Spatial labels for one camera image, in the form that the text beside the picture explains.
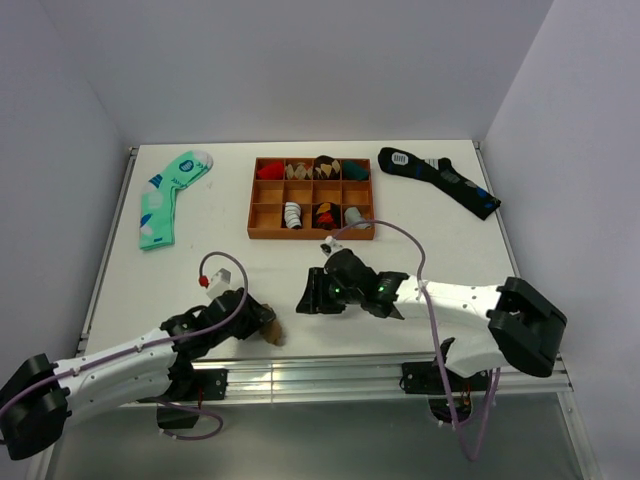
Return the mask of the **tan brown ribbed sock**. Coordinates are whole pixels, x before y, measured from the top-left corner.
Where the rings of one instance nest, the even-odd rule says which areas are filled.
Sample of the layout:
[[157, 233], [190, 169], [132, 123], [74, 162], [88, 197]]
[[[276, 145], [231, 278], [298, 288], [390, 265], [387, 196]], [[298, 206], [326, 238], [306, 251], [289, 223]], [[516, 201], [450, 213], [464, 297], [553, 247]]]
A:
[[270, 345], [281, 347], [285, 342], [285, 333], [280, 321], [275, 318], [259, 330], [261, 338]]

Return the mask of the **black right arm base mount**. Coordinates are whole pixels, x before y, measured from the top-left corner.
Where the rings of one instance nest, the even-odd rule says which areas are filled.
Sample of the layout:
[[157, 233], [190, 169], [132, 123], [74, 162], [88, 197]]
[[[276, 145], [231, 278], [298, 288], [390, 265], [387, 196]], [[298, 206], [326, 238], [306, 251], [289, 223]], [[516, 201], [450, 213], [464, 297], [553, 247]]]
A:
[[[401, 365], [401, 369], [402, 376], [399, 380], [401, 390], [409, 395], [426, 395], [435, 419], [451, 424], [449, 402], [445, 398], [444, 383], [437, 362], [405, 362]], [[449, 372], [448, 379], [459, 421], [467, 421], [473, 414], [472, 393], [487, 393], [493, 378], [488, 371], [481, 371], [469, 378]]]

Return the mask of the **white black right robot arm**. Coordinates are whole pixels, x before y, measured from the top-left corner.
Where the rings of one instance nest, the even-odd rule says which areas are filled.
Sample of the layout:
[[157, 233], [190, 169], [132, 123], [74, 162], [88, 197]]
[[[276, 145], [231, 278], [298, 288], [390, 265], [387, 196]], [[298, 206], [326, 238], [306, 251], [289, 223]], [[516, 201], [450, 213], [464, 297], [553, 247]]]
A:
[[337, 315], [349, 305], [377, 318], [425, 317], [453, 326], [453, 336], [438, 342], [443, 359], [432, 368], [435, 383], [446, 390], [504, 366], [550, 376], [567, 325], [566, 316], [521, 278], [488, 286], [420, 281], [403, 272], [377, 273], [343, 249], [310, 268], [296, 311]]

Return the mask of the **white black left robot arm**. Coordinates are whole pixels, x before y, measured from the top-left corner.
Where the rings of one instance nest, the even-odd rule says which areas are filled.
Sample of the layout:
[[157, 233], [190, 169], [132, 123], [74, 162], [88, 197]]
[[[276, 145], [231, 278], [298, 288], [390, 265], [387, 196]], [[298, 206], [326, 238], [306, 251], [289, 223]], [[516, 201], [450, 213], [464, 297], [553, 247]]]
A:
[[239, 288], [96, 354], [58, 361], [32, 356], [1, 389], [1, 443], [11, 459], [23, 460], [56, 443], [66, 428], [121, 405], [181, 401], [195, 386], [194, 360], [275, 319], [273, 309]]

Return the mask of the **orange compartment tray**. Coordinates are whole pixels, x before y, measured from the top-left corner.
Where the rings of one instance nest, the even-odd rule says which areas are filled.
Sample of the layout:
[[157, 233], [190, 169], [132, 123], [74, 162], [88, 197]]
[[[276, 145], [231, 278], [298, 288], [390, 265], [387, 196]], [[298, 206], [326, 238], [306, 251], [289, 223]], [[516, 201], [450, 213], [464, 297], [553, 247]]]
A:
[[[371, 240], [375, 235], [375, 226], [369, 221], [374, 217], [373, 173], [371, 161], [357, 158], [337, 158], [341, 163], [339, 180], [286, 180], [285, 171], [282, 180], [259, 180], [256, 171], [265, 163], [302, 161], [313, 165], [315, 158], [257, 158], [254, 165], [251, 200], [249, 204], [247, 232], [251, 239], [270, 240], [316, 240], [323, 239], [333, 230], [322, 230], [312, 227], [313, 207], [322, 202], [333, 202], [340, 206], [342, 226], [346, 231], [340, 235], [342, 239]], [[344, 180], [342, 162], [351, 160], [369, 170], [367, 181]], [[302, 209], [302, 228], [288, 229], [283, 221], [283, 210], [286, 202], [296, 202]], [[371, 229], [354, 229], [346, 226], [344, 210], [356, 206], [360, 209]]]

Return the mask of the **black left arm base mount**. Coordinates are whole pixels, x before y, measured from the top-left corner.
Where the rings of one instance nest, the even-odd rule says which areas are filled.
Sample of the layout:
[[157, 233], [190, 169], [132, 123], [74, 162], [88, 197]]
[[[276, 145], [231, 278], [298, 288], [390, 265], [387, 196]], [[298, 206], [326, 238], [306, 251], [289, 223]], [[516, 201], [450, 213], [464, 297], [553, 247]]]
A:
[[206, 401], [221, 401], [225, 398], [228, 370], [224, 368], [196, 370], [185, 389], [162, 395], [156, 404], [156, 424], [164, 431], [178, 433], [193, 429], [200, 419], [196, 413], [166, 406], [165, 403], [184, 405], [201, 410]]

